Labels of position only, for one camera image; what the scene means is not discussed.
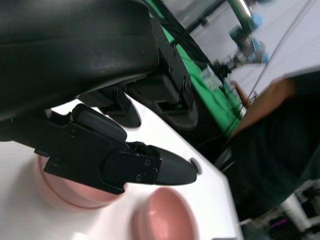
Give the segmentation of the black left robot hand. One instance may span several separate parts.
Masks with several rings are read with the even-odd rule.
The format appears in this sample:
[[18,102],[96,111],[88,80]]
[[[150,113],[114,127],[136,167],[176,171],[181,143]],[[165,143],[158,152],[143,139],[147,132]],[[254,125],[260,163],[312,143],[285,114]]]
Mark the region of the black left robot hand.
[[126,183],[179,186],[197,169],[126,128],[131,99],[192,130],[198,110],[177,48],[140,0],[3,0],[0,139],[46,157],[43,170],[122,194]]

